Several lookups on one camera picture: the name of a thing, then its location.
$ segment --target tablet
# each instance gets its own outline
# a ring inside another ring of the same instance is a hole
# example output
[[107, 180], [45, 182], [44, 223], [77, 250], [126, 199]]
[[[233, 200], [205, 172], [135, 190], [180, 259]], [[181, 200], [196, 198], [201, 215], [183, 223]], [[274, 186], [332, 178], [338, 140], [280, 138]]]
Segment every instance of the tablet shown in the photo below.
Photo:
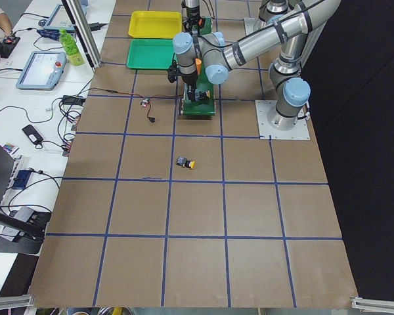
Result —
[[[86, 7], [82, 5], [81, 8], [83, 13], [86, 14]], [[74, 27], [63, 5], [57, 5], [55, 7], [53, 13], [51, 13], [50, 17], [45, 22], [43, 29], [47, 31], [65, 29], [68, 33], [74, 33]]]
[[65, 65], [65, 52], [34, 51], [16, 87], [22, 90], [52, 90], [58, 83]]

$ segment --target orange object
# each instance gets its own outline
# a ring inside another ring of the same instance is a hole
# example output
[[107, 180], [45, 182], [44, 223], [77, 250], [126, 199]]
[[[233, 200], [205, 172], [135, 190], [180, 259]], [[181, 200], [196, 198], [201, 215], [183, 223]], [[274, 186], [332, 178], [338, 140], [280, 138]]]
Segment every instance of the orange object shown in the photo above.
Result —
[[200, 75], [200, 71], [202, 69], [202, 61], [198, 58], [196, 58], [196, 67], [197, 67], [197, 73]]

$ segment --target tiled table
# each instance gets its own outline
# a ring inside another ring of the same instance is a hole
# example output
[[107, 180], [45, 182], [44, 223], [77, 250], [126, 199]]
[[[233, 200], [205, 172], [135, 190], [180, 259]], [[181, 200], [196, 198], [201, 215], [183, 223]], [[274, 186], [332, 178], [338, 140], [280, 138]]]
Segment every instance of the tiled table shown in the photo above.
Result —
[[[214, 28], [244, 34], [260, 1], [216, 0]], [[183, 84], [125, 67], [135, 10], [118, 0], [33, 280], [44, 306], [343, 308], [357, 294], [312, 126], [310, 141], [259, 140], [273, 98], [269, 52], [217, 88], [209, 119], [178, 117]], [[175, 165], [196, 160], [194, 170]]]

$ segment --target yellow object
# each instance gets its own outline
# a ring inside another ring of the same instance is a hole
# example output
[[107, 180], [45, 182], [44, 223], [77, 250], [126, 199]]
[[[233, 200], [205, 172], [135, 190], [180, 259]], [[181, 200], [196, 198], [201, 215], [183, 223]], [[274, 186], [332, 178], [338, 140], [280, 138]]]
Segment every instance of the yellow object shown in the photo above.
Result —
[[196, 67], [197, 67], [197, 74], [200, 75], [200, 71], [202, 71], [202, 61], [196, 58]]
[[182, 32], [182, 20], [180, 12], [134, 11], [129, 35], [134, 38], [172, 39]]
[[122, 312], [123, 312], [122, 307], [114, 307], [114, 311], [112, 312], [112, 315], [121, 315]]

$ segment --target bottle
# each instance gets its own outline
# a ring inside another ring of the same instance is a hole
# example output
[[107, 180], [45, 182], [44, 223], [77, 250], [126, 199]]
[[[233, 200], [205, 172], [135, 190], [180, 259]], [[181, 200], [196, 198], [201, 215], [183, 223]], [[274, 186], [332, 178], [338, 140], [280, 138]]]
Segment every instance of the bottle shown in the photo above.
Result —
[[66, 52], [68, 61], [73, 66], [80, 66], [85, 63], [74, 38], [66, 30], [60, 30], [60, 42]]

